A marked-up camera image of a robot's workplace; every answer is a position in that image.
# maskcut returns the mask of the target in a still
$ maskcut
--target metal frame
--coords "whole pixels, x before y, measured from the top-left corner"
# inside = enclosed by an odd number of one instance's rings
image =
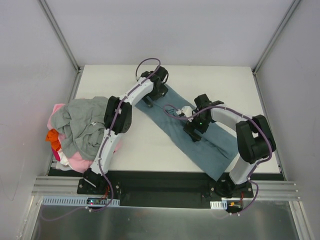
[[[260,103],[261,103],[261,106],[262,106],[263,114],[265,115],[266,120],[268,121],[268,124],[269,124],[269,126],[270,126],[266,103],[265,103],[265,101],[264,101],[264,97],[263,97],[263,95],[262,95],[262,92],[261,92],[260,87],[259,87],[259,84],[258,84],[258,75],[255,74],[254,72],[252,72],[252,75],[253,75],[253,79],[254,79],[256,91],[258,92],[258,96],[259,96]],[[283,164],[282,164],[282,162],[281,162],[281,158],[280,158],[280,156],[279,156],[278,149],[276,149],[276,150],[274,151],[274,154],[275,154],[275,158],[276,158],[276,161],[277,161],[277,163],[278,163],[278,166],[279,166],[280,173],[282,173],[284,179],[286,179],[286,171],[284,170]]]
[[[256,66],[253,68],[253,74],[255,75],[259,69],[261,68],[262,64],[264,63],[265,59],[267,58],[267,56],[269,55],[271,49],[273,48],[273,46],[275,45],[277,39],[280,37],[281,33],[283,32],[283,30],[285,29],[287,23],[289,22],[289,20],[291,19],[291,17],[293,16],[294,12],[297,10],[299,4],[302,2],[302,0],[293,0],[291,5],[289,6],[288,10],[286,11],[284,17],[282,18],[279,26],[276,28],[274,34],[272,35],[270,41],[268,42],[268,44],[266,45],[261,57],[258,60],[258,63],[256,64]]]
[[[47,17],[50,25],[52,26],[52,29],[56,35],[56,37],[58,38],[59,42],[61,43],[62,48],[64,49],[66,55],[68,56],[72,66],[74,67],[74,69],[78,72],[80,69],[80,66],[77,63],[77,60],[75,58],[75,56],[73,55],[48,3],[46,0],[38,0],[45,16]]]
[[[289,201],[289,205],[299,238],[302,240],[314,240],[315,236],[306,218],[303,203],[301,201]]]
[[[32,190],[33,196],[96,197],[77,194],[82,177],[38,176]],[[293,181],[255,181],[259,185],[258,201],[300,201],[301,195]]]
[[[41,195],[32,196],[30,205],[28,207],[28,214],[27,214],[27,217],[25,217],[25,226],[23,228],[23,231],[21,232],[21,236],[19,236],[19,238],[17,239],[20,239],[20,240],[31,239],[34,229],[36,227],[37,218],[38,218],[38,214],[39,214],[43,199],[44,197]]]
[[[53,31],[56,34],[59,42],[61,43],[62,48],[68,56],[72,66],[77,72],[77,75],[74,79],[73,87],[68,98],[68,102],[72,100],[77,93],[78,86],[81,80],[83,67],[81,68],[77,60],[75,59],[48,3],[46,0],[37,0],[40,4],[44,14],[46,15],[50,25],[52,26]],[[257,72],[261,68],[265,59],[268,57],[269,52],[272,50],[275,42],[283,32],[287,23],[291,19],[293,13],[298,8],[299,4],[302,0],[293,0],[291,5],[289,6],[285,16],[281,20],[279,26],[275,30],[272,35],[270,41],[268,42],[266,48],[264,49],[261,57],[259,58],[256,67],[253,69],[252,73],[254,76],[254,80],[256,83],[256,88],[259,94],[260,102],[262,105],[262,109],[264,114],[268,118],[265,102],[263,100],[263,96],[259,89],[259,85],[257,82]],[[275,153],[277,159],[279,160],[278,152]],[[42,205],[44,196],[69,196],[73,198],[80,197],[94,197],[93,195],[78,195],[77,187],[80,177],[52,177],[52,176],[39,176],[37,177],[34,188],[31,194],[31,200],[29,207],[26,211],[26,217],[24,221],[24,225],[22,226],[21,235],[18,236],[18,239],[29,240],[32,237],[34,228],[36,226],[37,217],[39,214],[40,206]],[[259,195],[258,201],[288,201],[293,219],[295,222],[295,226],[298,232],[298,235],[301,239],[308,240],[314,239],[312,235],[312,231],[309,227],[308,220],[306,219],[305,211],[303,204],[301,202],[300,192],[297,188],[297,185],[292,181],[256,181],[259,185]]]

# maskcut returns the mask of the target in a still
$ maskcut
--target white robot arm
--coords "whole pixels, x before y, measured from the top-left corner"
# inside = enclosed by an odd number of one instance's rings
[[[211,102],[206,94],[194,99],[197,108],[190,111],[189,106],[184,106],[176,113],[186,116],[188,120],[183,130],[190,135],[194,142],[200,141],[195,130],[206,132],[210,123],[220,122],[236,132],[237,146],[240,156],[229,172],[227,179],[217,182],[215,192],[226,198],[231,198],[235,189],[244,187],[248,177],[256,169],[257,164],[271,158],[276,150],[276,143],[271,133],[266,118],[262,115],[248,117],[228,108],[223,102]]]
[[[102,173],[106,174],[116,149],[117,144],[131,126],[132,107],[140,100],[144,100],[147,105],[152,107],[148,100],[155,101],[163,97],[168,92],[164,85],[164,79],[168,76],[168,71],[159,67],[152,77],[153,72],[144,72],[137,83],[120,97],[111,96],[104,116],[104,136],[90,168],[84,173],[83,178],[93,187],[99,188]]]

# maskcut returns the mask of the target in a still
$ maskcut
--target white wall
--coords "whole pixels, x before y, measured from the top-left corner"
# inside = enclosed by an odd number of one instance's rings
[[[48,0],[81,66],[254,67],[292,0]]]
[[[288,180],[296,181],[320,239],[320,1],[302,1],[258,84]]]
[[[48,117],[75,70],[36,0],[0,2],[0,55],[0,239],[11,240],[48,166]]]

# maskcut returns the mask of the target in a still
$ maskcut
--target white table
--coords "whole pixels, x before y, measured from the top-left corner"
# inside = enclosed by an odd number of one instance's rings
[[[120,96],[136,82],[136,65],[86,65],[76,98]],[[211,101],[221,100],[243,114],[263,114],[254,78],[249,67],[164,66],[169,72],[168,84],[191,103],[201,94]],[[143,65],[138,74],[155,66]],[[223,126],[228,132],[234,131]],[[229,172],[236,159],[230,164]],[[122,138],[121,149],[114,154],[110,170],[203,172],[143,112],[132,110],[132,125]],[[276,157],[261,164],[256,173],[279,173]]]

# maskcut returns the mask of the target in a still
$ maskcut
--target purple cable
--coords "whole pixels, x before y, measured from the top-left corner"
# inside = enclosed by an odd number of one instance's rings
[[[155,57],[146,58],[145,60],[143,60],[142,62],[140,62],[139,65],[136,67],[136,70],[135,70],[135,77],[136,77],[136,78],[137,78],[137,76],[138,76],[138,70],[139,70],[140,66],[141,66],[144,62],[149,61],[149,60],[156,60],[156,61],[158,61],[158,66],[156,66],[156,68],[155,68],[155,70],[153,71],[153,73],[151,73],[146,79],[149,79],[150,77],[152,77],[152,76],[159,70],[160,65],[161,65],[161,61],[160,61],[158,58],[155,58]]]
[[[102,167],[101,167],[101,158],[99,158],[98,163],[99,163],[99,169],[100,169],[100,171],[101,171],[104,179],[107,181],[107,183],[108,183],[109,186],[110,186],[111,197],[110,197],[110,200],[108,201],[108,203],[107,203],[106,205],[104,205],[103,207],[98,208],[98,209],[93,209],[93,208],[92,208],[91,211],[93,211],[93,212],[103,211],[106,207],[108,207],[108,206],[112,203],[112,201],[113,201],[113,199],[114,199],[114,189],[113,189],[113,187],[112,187],[112,185],[111,185],[110,180],[107,178],[107,176],[104,174],[104,171],[102,170]]]
[[[70,215],[70,214],[73,214],[74,212],[76,212],[76,211],[78,211],[78,210],[80,210],[80,209],[85,209],[85,207],[83,207],[83,206],[77,207],[77,208],[75,208],[75,209],[67,212],[67,213],[64,214],[64,215],[61,215],[61,216],[58,216],[58,217],[55,217],[55,218],[51,218],[51,219],[45,218],[45,217],[43,216],[43,211],[44,211],[44,209],[45,209],[45,207],[42,208],[41,211],[40,211],[40,214],[39,214],[39,215],[40,215],[40,218],[41,218],[42,220],[46,221],[46,222],[53,222],[53,221],[57,221],[57,220],[59,220],[59,219],[63,219],[64,217],[66,217],[66,216],[68,216],[68,215]]]
[[[248,209],[254,202],[255,200],[257,199],[258,197],[258,192],[259,192],[259,186],[256,182],[254,181],[251,181],[250,180],[250,176],[252,175],[252,173],[256,170],[257,166],[261,163],[265,163],[267,161],[269,161],[272,157],[272,148],[271,148],[271,144],[270,142],[268,141],[266,135],[264,134],[264,132],[261,130],[261,128],[248,116],[246,115],[243,115],[239,112],[237,112],[236,110],[233,110],[232,108],[229,108],[229,107],[224,107],[224,106],[208,106],[208,107],[205,107],[204,109],[201,109],[200,111],[198,111],[197,113],[195,113],[194,115],[192,116],[189,116],[189,117],[183,117],[183,116],[174,116],[174,115],[171,115],[170,113],[168,113],[166,111],[166,107],[171,107],[173,109],[175,109],[176,111],[178,110],[175,106],[171,105],[171,104],[166,104],[163,106],[163,111],[166,115],[168,115],[170,118],[174,118],[174,119],[178,119],[178,120],[188,120],[188,119],[191,119],[191,118],[194,118],[196,117],[197,115],[199,115],[200,113],[206,111],[206,110],[209,110],[209,109],[224,109],[224,110],[228,110],[244,119],[247,119],[250,121],[250,123],[252,123],[254,125],[254,127],[258,130],[258,132],[261,134],[261,136],[263,137],[264,141],[266,142],[267,146],[268,146],[268,150],[269,150],[269,156],[268,158],[266,159],[263,159],[263,160],[260,160],[259,162],[257,162],[255,164],[255,166],[252,168],[252,170],[249,172],[247,178],[248,178],[248,182],[251,183],[251,184],[254,184],[256,186],[256,192],[255,192],[255,195],[252,199],[252,201],[244,208],[241,210],[241,212],[243,212],[244,210]]]

